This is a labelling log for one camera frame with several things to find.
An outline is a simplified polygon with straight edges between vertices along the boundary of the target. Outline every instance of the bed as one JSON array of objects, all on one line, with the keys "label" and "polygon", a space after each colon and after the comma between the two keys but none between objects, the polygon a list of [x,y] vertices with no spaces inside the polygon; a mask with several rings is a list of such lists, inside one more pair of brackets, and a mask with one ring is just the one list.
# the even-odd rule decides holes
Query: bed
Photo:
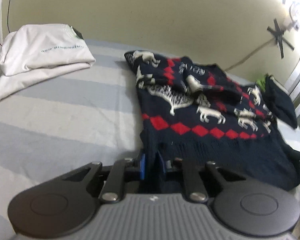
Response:
[{"label": "bed", "polygon": [[[93,67],[0,102],[0,240],[14,236],[7,206],[20,191],[91,161],[111,165],[116,159],[135,157],[142,147],[135,76],[123,56],[140,48],[86,42],[96,59]],[[282,122],[279,127],[287,143],[300,150],[300,129]],[[293,193],[300,201],[300,186]]]}]

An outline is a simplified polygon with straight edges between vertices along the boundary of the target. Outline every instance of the silver bolt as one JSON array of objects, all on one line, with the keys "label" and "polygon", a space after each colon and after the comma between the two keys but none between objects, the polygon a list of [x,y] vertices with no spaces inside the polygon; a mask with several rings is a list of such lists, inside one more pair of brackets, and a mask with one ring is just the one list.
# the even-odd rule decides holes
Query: silver bolt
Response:
[{"label": "silver bolt", "polygon": [[114,192],[107,192],[102,195],[102,199],[105,201],[113,202],[118,199],[118,195]]},{"label": "silver bolt", "polygon": [[193,192],[190,194],[190,199],[195,202],[203,202],[206,198],[207,196],[201,192]]},{"label": "silver bolt", "polygon": [[128,163],[132,162],[133,161],[133,158],[124,158],[124,160]]}]

